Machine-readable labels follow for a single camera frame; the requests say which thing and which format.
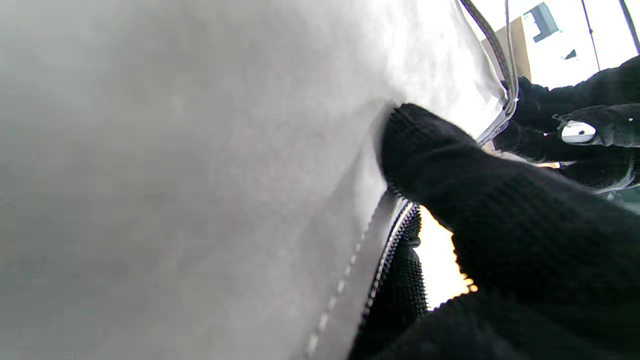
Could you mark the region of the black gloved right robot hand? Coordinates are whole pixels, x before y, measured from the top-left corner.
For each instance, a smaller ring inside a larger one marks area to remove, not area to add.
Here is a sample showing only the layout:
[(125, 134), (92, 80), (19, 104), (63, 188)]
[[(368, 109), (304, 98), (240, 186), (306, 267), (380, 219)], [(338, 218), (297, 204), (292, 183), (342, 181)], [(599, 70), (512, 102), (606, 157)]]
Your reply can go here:
[[(637, 360), (639, 216), (549, 170), (483, 152), (415, 104), (391, 112), (381, 168), (411, 201), (350, 360)], [(475, 291), (426, 305), (419, 206), (452, 233)]]

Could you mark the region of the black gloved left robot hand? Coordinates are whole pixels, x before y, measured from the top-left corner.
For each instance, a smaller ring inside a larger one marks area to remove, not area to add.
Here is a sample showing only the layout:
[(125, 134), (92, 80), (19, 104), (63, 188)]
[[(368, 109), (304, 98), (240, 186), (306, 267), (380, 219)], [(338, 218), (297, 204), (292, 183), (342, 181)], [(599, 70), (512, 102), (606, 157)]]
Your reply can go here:
[(547, 88), (518, 79), (518, 102), (496, 150), (556, 171), (597, 194), (639, 186), (640, 58), (578, 84)]

